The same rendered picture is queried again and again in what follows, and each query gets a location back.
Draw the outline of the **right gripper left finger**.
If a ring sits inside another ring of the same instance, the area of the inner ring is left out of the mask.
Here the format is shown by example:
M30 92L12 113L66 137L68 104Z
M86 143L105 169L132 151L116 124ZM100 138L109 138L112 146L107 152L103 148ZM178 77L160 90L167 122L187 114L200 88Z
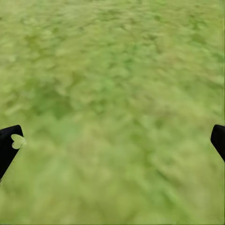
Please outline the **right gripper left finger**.
M20 125L0 130L0 180L20 147L26 144L27 141L23 137L23 131Z

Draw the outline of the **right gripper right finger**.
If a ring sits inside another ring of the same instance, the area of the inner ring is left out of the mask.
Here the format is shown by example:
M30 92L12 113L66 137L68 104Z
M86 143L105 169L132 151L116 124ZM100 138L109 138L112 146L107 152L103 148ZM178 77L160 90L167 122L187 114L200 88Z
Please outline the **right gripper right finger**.
M225 161L225 126L214 125L210 141Z

